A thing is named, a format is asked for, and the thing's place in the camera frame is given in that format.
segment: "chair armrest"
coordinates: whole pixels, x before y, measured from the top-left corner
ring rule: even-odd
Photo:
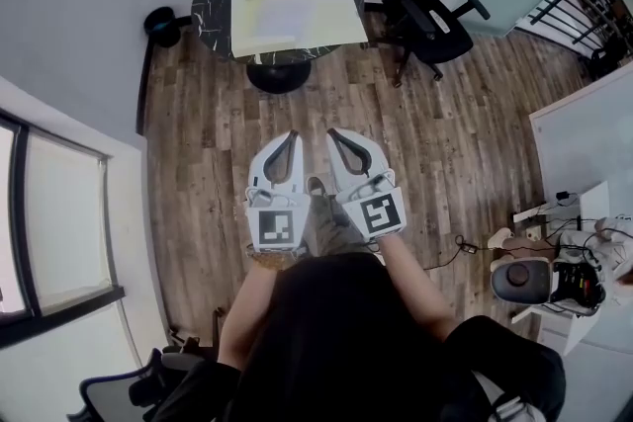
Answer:
[[[466,0],[465,4],[459,6],[455,11],[453,11],[453,16],[455,18],[459,18],[462,15],[465,15],[469,11],[473,9],[477,9],[477,12],[482,16],[484,20],[488,20],[491,14],[488,12],[488,9],[484,7],[479,0]]]
[[[407,14],[415,22],[417,27],[423,31],[429,39],[434,39],[435,26],[433,25],[433,22],[431,22],[424,12],[415,5],[415,2],[412,0],[403,0],[402,4],[405,11],[407,11]]]

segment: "white device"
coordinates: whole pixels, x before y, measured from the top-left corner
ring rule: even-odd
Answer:
[[[355,168],[343,148],[360,161]],[[344,128],[327,131],[327,150],[336,201],[366,241],[398,232],[407,225],[403,192],[378,143]]]
[[[286,149],[290,149],[286,177],[273,183],[270,166]],[[298,132],[280,135],[255,155],[244,206],[256,252],[291,253],[300,248],[310,196],[304,192],[304,144]]]

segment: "window frame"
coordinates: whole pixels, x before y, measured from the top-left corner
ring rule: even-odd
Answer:
[[[11,248],[16,278],[25,304],[25,309],[0,318],[0,350],[21,341],[39,336],[55,327],[81,318],[93,311],[101,309],[125,296],[123,287],[117,284],[117,276],[112,255],[110,224],[108,220],[108,155],[88,148],[49,131],[37,128],[0,110],[0,127],[13,133],[13,143],[9,158],[8,178],[8,218],[11,236]],[[109,268],[111,285],[95,291],[95,293],[79,297],[52,313],[43,314],[35,279],[31,268],[29,245],[27,239],[27,220],[25,210],[26,163],[30,134],[46,138],[69,149],[92,155],[98,159],[101,169],[101,206],[102,228],[105,242],[105,253]]]

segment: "office chair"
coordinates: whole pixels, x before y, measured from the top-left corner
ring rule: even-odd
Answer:
[[[219,319],[224,311],[213,313],[213,346],[199,346],[199,338],[183,339],[170,330],[175,345],[153,349],[141,369],[116,375],[84,380],[79,393],[85,407],[70,422],[148,422],[161,404],[176,389],[189,371],[204,361],[216,361],[220,347]]]
[[[434,71],[435,81],[440,81],[443,74],[436,64],[453,60],[473,47],[473,41],[458,18],[473,9],[477,9],[485,20],[490,17],[479,0],[466,0],[452,12],[439,0],[383,0],[383,7],[387,15],[387,30],[375,42],[405,49],[394,83],[396,88],[402,85],[412,53]]]

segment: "window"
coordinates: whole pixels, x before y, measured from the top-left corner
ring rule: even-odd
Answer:
[[[121,298],[108,157],[0,114],[0,348]]]
[[[11,156],[15,140],[16,131],[12,126],[0,123],[0,322],[27,309],[14,261],[9,219]]]

